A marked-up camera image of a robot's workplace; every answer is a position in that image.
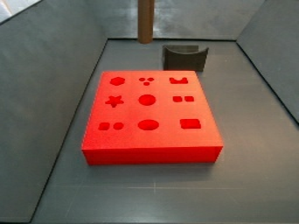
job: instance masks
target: brown rod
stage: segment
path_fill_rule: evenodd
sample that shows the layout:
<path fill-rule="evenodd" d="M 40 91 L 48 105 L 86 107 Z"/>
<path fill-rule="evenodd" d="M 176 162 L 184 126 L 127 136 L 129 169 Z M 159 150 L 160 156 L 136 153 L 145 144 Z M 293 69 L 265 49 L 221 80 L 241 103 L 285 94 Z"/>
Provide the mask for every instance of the brown rod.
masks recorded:
<path fill-rule="evenodd" d="M 148 44 L 153 40 L 155 0 L 137 0 L 137 41 Z"/>

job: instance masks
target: red foam block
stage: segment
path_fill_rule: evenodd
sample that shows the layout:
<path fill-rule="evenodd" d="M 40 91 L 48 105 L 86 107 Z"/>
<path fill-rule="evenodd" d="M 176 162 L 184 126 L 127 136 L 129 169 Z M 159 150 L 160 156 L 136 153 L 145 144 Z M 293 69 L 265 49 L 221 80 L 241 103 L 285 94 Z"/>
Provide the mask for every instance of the red foam block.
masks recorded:
<path fill-rule="evenodd" d="M 195 72 L 101 74 L 81 145 L 89 165 L 215 162 L 221 147 Z"/>

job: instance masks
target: circular hole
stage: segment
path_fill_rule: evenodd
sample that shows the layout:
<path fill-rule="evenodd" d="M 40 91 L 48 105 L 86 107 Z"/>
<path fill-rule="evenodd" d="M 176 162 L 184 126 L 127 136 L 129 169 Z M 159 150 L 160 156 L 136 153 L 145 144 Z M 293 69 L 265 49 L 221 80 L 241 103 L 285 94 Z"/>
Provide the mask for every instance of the circular hole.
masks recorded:
<path fill-rule="evenodd" d="M 159 127 L 159 122 L 155 120 L 143 120 L 137 124 L 137 127 L 140 130 L 155 130 Z"/>
<path fill-rule="evenodd" d="M 155 104 L 155 97 L 151 94 L 143 94 L 139 97 L 139 102 L 145 106 L 151 106 Z"/>
<path fill-rule="evenodd" d="M 124 128 L 124 124 L 121 122 L 116 122 L 113 125 L 115 130 L 121 130 Z"/>

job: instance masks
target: black object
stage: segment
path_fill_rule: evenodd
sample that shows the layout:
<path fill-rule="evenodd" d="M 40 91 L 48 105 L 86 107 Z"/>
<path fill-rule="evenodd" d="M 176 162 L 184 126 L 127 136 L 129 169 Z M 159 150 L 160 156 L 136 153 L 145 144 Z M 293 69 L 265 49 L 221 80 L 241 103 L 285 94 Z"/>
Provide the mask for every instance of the black object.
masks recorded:
<path fill-rule="evenodd" d="M 209 48 L 199 51 L 197 45 L 164 45 L 163 70 L 203 71 Z"/>

